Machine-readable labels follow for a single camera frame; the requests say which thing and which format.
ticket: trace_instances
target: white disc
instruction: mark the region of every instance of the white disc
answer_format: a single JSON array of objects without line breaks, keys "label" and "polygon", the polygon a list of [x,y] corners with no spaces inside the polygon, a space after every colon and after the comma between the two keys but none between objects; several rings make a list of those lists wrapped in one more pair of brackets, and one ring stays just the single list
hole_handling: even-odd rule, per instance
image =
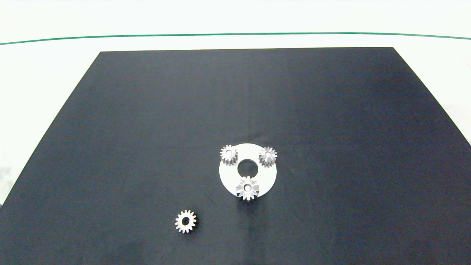
[{"label": "white disc", "polygon": [[269,167],[262,166],[259,161],[259,154],[260,151],[263,150],[263,147],[260,145],[253,143],[241,143],[236,145],[235,149],[237,150],[236,163],[233,165],[226,165],[221,161],[219,164],[219,177],[221,178],[224,187],[226,187],[226,189],[234,196],[237,196],[236,187],[240,183],[241,177],[246,177],[239,174],[237,167],[239,166],[239,162],[249,159],[257,164],[259,168],[259,171],[255,177],[250,176],[253,180],[257,181],[257,184],[259,185],[258,197],[267,193],[271,187],[273,187],[273,184],[275,184],[276,163]]}]

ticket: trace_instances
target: green line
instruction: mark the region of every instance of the green line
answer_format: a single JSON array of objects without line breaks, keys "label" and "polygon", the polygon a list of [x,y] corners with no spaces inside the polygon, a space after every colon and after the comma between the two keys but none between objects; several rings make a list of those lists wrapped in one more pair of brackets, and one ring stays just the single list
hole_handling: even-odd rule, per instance
[{"label": "green line", "polygon": [[18,44],[18,43],[27,43],[27,42],[37,42],[37,41],[58,41],[58,40],[95,39],[95,38],[181,37],[181,36],[242,36],[242,35],[392,35],[392,36],[413,36],[413,37],[429,37],[429,38],[471,40],[471,38],[469,38],[469,37],[454,37],[454,36],[426,35],[426,34],[408,34],[408,33],[382,33],[382,32],[260,32],[260,33],[189,33],[189,34],[138,34],[138,35],[78,36],[78,37],[38,39],[38,40],[29,40],[29,41],[11,41],[11,42],[0,43],[0,45]]}]

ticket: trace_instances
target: center hole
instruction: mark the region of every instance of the center hole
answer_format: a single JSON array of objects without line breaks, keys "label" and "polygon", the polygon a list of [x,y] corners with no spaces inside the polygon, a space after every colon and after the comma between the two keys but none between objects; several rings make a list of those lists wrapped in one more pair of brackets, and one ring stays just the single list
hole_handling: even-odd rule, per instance
[{"label": "center hole", "polygon": [[259,172],[259,167],[253,160],[246,159],[239,162],[237,171],[242,177],[250,176],[251,178],[253,178]]},{"label": "center hole", "polygon": [[185,218],[183,218],[183,219],[181,220],[181,223],[182,223],[183,225],[187,225],[189,222],[190,222],[190,218],[188,218],[188,217],[185,217]]}]

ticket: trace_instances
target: gear teeth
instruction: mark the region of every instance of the gear teeth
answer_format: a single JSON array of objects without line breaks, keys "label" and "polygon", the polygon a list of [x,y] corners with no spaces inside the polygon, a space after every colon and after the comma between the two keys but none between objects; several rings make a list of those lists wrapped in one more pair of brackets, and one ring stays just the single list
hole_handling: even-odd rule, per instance
[{"label": "gear teeth", "polygon": [[259,153],[260,164],[264,167],[273,166],[277,157],[277,152],[272,147],[264,147]]},{"label": "gear teeth", "polygon": [[242,177],[239,185],[237,185],[235,189],[237,197],[242,197],[242,199],[246,201],[255,199],[255,196],[258,196],[259,194],[259,185],[257,184],[257,181],[251,179],[249,176]]},{"label": "gear teeth", "polygon": [[232,145],[226,145],[221,148],[221,160],[226,165],[233,165],[237,163],[237,149]]},{"label": "gear teeth", "polygon": [[[178,218],[175,219],[177,221],[175,225],[179,232],[182,232],[183,234],[189,233],[190,230],[193,230],[193,227],[196,227],[196,215],[191,210],[182,211],[181,214],[177,216]],[[183,224],[184,218],[189,219],[187,224]]]}]

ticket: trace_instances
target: black surface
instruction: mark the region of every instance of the black surface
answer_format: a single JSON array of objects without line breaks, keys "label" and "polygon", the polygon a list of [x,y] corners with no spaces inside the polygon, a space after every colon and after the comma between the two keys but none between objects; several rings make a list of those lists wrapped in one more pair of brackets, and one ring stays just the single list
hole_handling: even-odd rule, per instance
[{"label": "black surface", "polygon": [[[279,153],[253,204],[219,180],[243,142]],[[102,52],[0,211],[0,264],[470,264],[470,161],[392,48]]]}]

